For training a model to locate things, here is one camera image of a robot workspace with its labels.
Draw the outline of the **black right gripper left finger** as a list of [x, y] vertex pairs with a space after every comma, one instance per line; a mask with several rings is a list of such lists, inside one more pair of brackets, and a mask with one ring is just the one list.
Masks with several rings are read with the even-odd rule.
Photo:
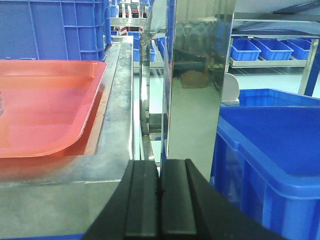
[[130, 160], [116, 190], [84, 240], [157, 240], [158, 171], [152, 160]]

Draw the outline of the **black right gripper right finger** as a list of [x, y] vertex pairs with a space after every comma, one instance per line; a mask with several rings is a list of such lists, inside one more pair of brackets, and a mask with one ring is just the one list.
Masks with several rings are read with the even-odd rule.
[[191, 159], [161, 166], [160, 232], [164, 240], [281, 240], [237, 209]]

